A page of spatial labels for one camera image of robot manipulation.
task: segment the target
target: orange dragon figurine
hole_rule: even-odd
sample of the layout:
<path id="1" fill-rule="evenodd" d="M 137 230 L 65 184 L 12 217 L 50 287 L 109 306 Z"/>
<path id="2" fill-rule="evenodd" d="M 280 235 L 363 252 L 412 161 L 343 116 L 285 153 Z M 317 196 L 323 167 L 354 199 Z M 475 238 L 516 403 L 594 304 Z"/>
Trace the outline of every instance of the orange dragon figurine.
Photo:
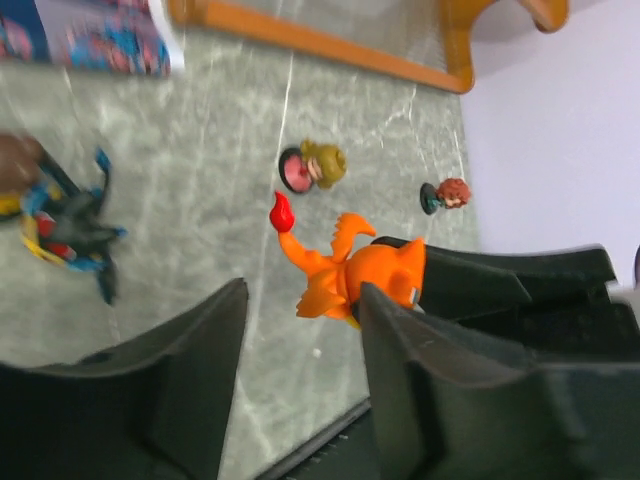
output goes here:
<path id="1" fill-rule="evenodd" d="M 349 257 L 355 237 L 375 236 L 375 229 L 356 213 L 338 218 L 331 248 L 333 254 L 321 255 L 307 250 L 291 233 L 295 216 L 289 199 L 275 192 L 276 202 L 269 214 L 278 232 L 282 251 L 296 267 L 307 275 L 307 290 L 297 305 L 297 315 L 316 318 L 326 315 L 345 320 L 360 328 L 352 307 L 360 299 L 360 285 L 372 283 L 403 307 L 413 308 L 422 292 L 426 263 L 424 240 L 417 238 L 402 248 L 368 245 Z"/>

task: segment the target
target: white wall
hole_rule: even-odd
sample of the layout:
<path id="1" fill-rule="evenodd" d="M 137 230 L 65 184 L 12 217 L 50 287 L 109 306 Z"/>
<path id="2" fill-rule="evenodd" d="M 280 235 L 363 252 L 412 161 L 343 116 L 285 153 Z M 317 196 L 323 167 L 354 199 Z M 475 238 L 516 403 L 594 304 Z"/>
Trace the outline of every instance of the white wall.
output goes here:
<path id="1" fill-rule="evenodd" d="M 575 0 L 545 35 L 510 0 L 474 30 L 462 98 L 481 244 L 600 243 L 631 286 L 640 243 L 640 1 Z"/>

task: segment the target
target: figurine with red hair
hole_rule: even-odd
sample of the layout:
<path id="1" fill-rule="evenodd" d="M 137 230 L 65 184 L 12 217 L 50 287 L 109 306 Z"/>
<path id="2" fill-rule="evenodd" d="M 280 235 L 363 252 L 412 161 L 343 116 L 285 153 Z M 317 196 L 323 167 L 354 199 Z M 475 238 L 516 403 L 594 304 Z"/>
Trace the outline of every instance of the figurine with red hair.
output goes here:
<path id="1" fill-rule="evenodd" d="M 471 200 L 471 189 L 461 178 L 447 178 L 438 188 L 430 183 L 420 187 L 420 205 L 427 215 L 433 215 L 439 208 L 464 207 Z"/>

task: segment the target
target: blonde hair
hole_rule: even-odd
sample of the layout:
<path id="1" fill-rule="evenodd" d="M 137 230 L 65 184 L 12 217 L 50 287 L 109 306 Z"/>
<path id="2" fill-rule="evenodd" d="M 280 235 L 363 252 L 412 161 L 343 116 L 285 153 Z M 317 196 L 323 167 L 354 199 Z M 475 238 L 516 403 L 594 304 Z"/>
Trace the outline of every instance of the blonde hair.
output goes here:
<path id="1" fill-rule="evenodd" d="M 300 145 L 305 162 L 315 158 L 322 171 L 322 178 L 317 185 L 322 189 L 329 189 L 347 173 L 347 158 L 336 145 L 320 144 L 307 139 Z"/>

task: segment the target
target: wooden edge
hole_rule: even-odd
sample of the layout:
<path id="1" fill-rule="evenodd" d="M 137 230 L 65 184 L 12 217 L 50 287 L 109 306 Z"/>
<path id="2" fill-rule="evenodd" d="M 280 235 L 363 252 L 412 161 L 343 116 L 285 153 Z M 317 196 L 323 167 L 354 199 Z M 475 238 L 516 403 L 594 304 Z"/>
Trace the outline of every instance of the wooden edge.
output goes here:
<path id="1" fill-rule="evenodd" d="M 182 25 L 215 28 L 452 93 L 468 91 L 467 85 L 456 75 L 362 47 L 251 8 L 220 1 L 169 0 L 169 13 L 175 22 Z"/>
<path id="2" fill-rule="evenodd" d="M 471 35 L 478 17 L 495 0 L 439 0 L 440 25 L 447 71 L 457 77 L 467 93 L 475 83 Z"/>
<path id="3" fill-rule="evenodd" d="M 519 0 L 543 33 L 560 30 L 569 19 L 569 0 Z"/>

